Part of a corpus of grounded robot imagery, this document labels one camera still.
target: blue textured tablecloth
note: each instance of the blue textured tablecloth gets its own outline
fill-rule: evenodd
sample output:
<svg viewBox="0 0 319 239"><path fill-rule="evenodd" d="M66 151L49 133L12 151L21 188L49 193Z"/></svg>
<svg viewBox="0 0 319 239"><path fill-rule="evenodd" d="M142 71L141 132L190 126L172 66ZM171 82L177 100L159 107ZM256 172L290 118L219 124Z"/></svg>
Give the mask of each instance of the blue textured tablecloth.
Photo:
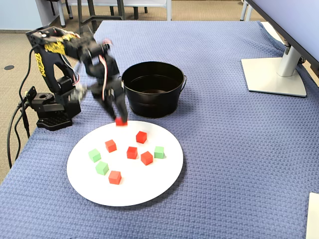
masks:
<svg viewBox="0 0 319 239"><path fill-rule="evenodd" d="M74 125L37 129L0 187L0 238L300 239L309 192L319 193L319 89L303 67L307 98L252 93L242 58L280 57L284 46L258 22L104 21L123 73L163 61L188 76L176 112L156 123L172 132L184 167L159 197L133 207L100 206L70 185L74 145L110 118L89 94ZM83 65L82 83L94 83Z"/></svg>

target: yellow label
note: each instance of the yellow label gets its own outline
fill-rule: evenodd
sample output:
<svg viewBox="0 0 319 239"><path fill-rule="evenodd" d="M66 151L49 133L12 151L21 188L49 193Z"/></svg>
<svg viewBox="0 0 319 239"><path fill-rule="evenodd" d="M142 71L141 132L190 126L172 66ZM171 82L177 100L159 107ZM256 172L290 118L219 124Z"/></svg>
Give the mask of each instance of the yellow label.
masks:
<svg viewBox="0 0 319 239"><path fill-rule="evenodd" d="M44 48L53 53L60 53L65 55L64 46L62 42L52 42L44 45Z"/></svg>
<svg viewBox="0 0 319 239"><path fill-rule="evenodd" d="M45 71L44 71L44 65L42 63L42 57L41 57L40 53L35 54L35 59L36 59L36 62L38 63L38 68L39 68L41 75L46 76Z"/></svg>
<svg viewBox="0 0 319 239"><path fill-rule="evenodd" d="M69 34L63 35L63 36L62 36L62 39L69 41L70 39L72 39L72 38L74 38L74 37L76 37L76 35L73 35L73 34L70 34L70 33L69 33Z"/></svg>

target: bucket rim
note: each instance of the bucket rim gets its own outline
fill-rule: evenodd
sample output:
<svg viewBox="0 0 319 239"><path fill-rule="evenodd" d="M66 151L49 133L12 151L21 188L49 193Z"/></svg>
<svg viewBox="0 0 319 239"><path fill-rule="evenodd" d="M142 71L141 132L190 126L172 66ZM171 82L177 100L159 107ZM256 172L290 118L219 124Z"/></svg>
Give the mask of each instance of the bucket rim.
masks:
<svg viewBox="0 0 319 239"><path fill-rule="evenodd" d="M182 75L183 75L183 81L182 81L181 84L180 84L179 86L177 86L176 88L174 88L174 89L172 89L172 90L170 90L170 91L167 91L167 92L162 92L162 93L145 93L145 92L140 92L140 91L132 90L131 88L129 88L129 87L127 87L127 86L125 85L124 80L123 80L123 75L125 74L125 72L127 72L127 71L128 71L129 69L131 69L132 67L137 66L137 65L140 65L140 64L144 64L144 63L161 63L161 64L166 64L166 65L170 65L170 66L172 66L172 67L175 67L176 69L178 69L178 70L182 73ZM169 64L169 63L166 63L166 62L162 62L162 61L144 61L144 62L137 63L137 64L135 64L135 65L133 65L133 66L130 66L128 69L126 69L126 70L123 72L122 76L121 76L121 80L122 80L122 82L123 82L124 87L125 87L126 89L132 91L132 92L139 93L139 94L143 94L143 95L155 96L155 95L164 95L164 94L167 94L167 93L170 93L170 92L173 92L173 91L177 90L179 87L182 87L182 85L183 85L183 83L184 83L184 81L185 81L185 75L184 75L184 72L183 72L181 69L179 69L177 66L174 66L174 65L172 65L172 64Z"/></svg>

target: power cord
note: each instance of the power cord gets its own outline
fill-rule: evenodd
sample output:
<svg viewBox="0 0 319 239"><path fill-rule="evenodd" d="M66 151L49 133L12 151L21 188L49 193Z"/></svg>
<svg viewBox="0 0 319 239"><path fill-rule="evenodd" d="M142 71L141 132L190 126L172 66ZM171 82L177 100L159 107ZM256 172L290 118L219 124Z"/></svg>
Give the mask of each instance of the power cord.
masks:
<svg viewBox="0 0 319 239"><path fill-rule="evenodd" d="M15 132L16 138L18 139L18 150L17 150L16 155L15 155L15 160L18 158L19 153L20 153L20 149L21 149L21 140L20 140L20 137L19 137L18 130L16 129L16 127L18 126L18 123L20 122L21 118L22 118L22 114L20 115L20 117L18 118L18 120L16 121L16 123L14 125L14 132Z"/></svg>
<svg viewBox="0 0 319 239"><path fill-rule="evenodd" d="M10 154L10 135L11 135L11 128L12 128L12 124L13 124L13 120L14 117L16 115L16 113L18 112L18 110L22 107L22 105L18 105L17 108L14 110L14 113L11 117L10 123L9 123L9 127L8 127L8 134L6 137L6 152L8 155L8 161L9 161L9 167L12 168L12 162L11 162L11 154Z"/></svg>
<svg viewBox="0 0 319 239"><path fill-rule="evenodd" d="M8 161L9 161L9 167L12 168L12 161L11 161L11 153L10 153L10 135L11 135L11 128L12 128L12 124L13 124L13 120L14 120L14 117L16 115L16 113L18 112L18 110L20 108L22 108L21 110L21 116L19 117L17 123L14 125L14 131L17 135L17 138L18 138L18 143L19 143L19 147L18 147L18 153L16 155L15 158L17 158L19 152L20 152L20 148L21 148L21 141L20 141L20 137L17 133L17 130L16 130L16 127L17 127L17 124L19 123L19 121L21 120L21 118L23 119L23 125L24 125L24 128L25 128L25 131L26 131L26 135L27 137L29 138L30 137L30 130L29 130L29 122L28 122L28 118L26 116L26 113L25 113L25 106L24 103L26 102L26 97L22 98L22 95L21 95L21 91L22 91L22 87L26 81L26 79L28 78L29 74L30 74L30 70L31 70L31 56L32 56L32 52L34 51L34 49L38 47L38 45L35 45L34 47L32 47L32 49L30 50L29 52L29 63L28 63L28 71L20 85L20 88L19 88L19 97L20 97L20 103L18 104L17 108L14 110L14 113L11 117L11 120L10 120L10 123L9 123L9 127L8 127L8 133L7 133L7 137L6 137L6 152L7 152L7 156L8 156Z"/></svg>
<svg viewBox="0 0 319 239"><path fill-rule="evenodd" d="M26 104L24 104L24 108L27 109L29 107L29 103L27 102ZM8 155L8 161L9 161L9 167L12 168L12 161L11 161L11 152L10 152L10 135L11 135L11 128L12 128L12 125L13 125L13 120L14 120L14 117L16 115L16 113L18 112L19 109L22 108L22 104L21 102L19 103L19 105L16 107L12 117L11 117L11 120L10 120L10 123L9 123L9 127L8 127L8 134L7 134L7 138L6 138L6 151L7 151L7 155ZM15 131L15 135L18 139L18 150L17 150L17 153L15 155L15 159L18 158L19 156L19 153L20 153L20 149L21 149L21 140L20 140L20 137L19 137L19 133L17 131L17 126L20 122L22 118L22 114L20 115L20 117L18 118L17 122L15 123L14 125L14 131Z"/></svg>
<svg viewBox="0 0 319 239"><path fill-rule="evenodd" d="M30 69L31 69L31 56L32 56L32 51L38 47L38 45L35 45L34 47L32 47L32 49L30 50L29 52L29 64L28 64L28 72L26 73L26 76L25 78L23 79L22 83L21 83L21 86L20 86L20 89L19 89L19 96L20 96L20 100L21 102L23 102L23 98L22 98L22 95L21 95L21 90L22 90L22 87L26 81L26 79L28 78L29 74L30 74ZM26 113L25 113L25 108L24 108L24 104L22 104L22 119L23 119L23 124L24 124L24 128L25 128L25 131L26 131L26 135L28 136L28 138L30 137L30 131L29 131L29 122L28 122L28 118L26 116Z"/></svg>

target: black cable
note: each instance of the black cable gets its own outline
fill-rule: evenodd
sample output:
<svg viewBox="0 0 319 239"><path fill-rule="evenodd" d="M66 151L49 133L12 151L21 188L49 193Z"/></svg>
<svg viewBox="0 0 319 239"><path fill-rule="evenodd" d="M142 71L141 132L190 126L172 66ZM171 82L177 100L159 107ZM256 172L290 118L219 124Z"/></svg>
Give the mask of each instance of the black cable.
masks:
<svg viewBox="0 0 319 239"><path fill-rule="evenodd" d="M22 118L22 114L20 115L20 117L18 118L18 120L16 121L16 123L14 125L15 135L16 135L16 138L18 139L18 151L16 152L15 159L18 158L19 153L20 153L20 149L21 149L21 140L20 140L20 137L19 137L19 134L18 134L18 130L16 129L16 127L18 126L18 123L20 122L21 118Z"/></svg>
<svg viewBox="0 0 319 239"><path fill-rule="evenodd" d="M32 56L32 51L38 47L38 45L35 45L34 47L32 47L32 49L30 50L30 53L29 53L29 64L28 64L28 72L26 73L26 76L25 78L23 79L22 83L21 83L21 86L20 86L20 89L19 89L19 96L20 96L20 100L21 102L23 102L23 98L22 98L22 95L21 95L21 90L22 90L22 87L26 81L26 79L28 78L29 74L30 74L30 69L31 69L31 56ZM24 104L22 103L22 117L23 117L23 124L24 124L24 128L25 128L25 131L26 131L26 134L28 136L28 138L30 137L30 131L29 131L29 122L28 122L28 118L25 114L25 108L24 108Z"/></svg>
<svg viewBox="0 0 319 239"><path fill-rule="evenodd" d="M16 113L18 112L18 110L20 109L21 107L18 106L12 117L11 117L11 120L10 120L10 123L9 123L9 127L8 127L8 135L7 135L7 138L6 138L6 152L8 154L8 161L9 161L9 167L12 168L12 162L11 162L11 154L10 154L10 134L11 134L11 128L12 128L12 124L13 124L13 120L14 120L14 117L16 115Z"/></svg>

